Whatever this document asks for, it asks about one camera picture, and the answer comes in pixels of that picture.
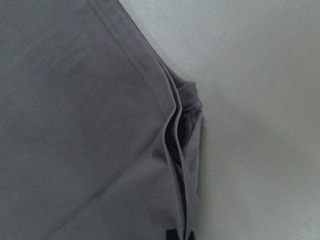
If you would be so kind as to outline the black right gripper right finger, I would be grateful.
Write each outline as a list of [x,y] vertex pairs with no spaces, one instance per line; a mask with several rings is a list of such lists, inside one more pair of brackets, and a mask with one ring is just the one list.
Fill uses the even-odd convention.
[[194,231],[191,231],[190,232],[190,235],[189,235],[189,237],[188,237],[188,240],[195,240],[196,238],[195,238],[195,233],[194,233]]

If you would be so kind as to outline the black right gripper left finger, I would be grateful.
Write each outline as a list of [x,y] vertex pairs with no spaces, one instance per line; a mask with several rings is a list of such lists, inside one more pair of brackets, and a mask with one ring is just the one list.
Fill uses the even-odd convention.
[[168,229],[165,232],[166,240],[179,240],[177,229]]

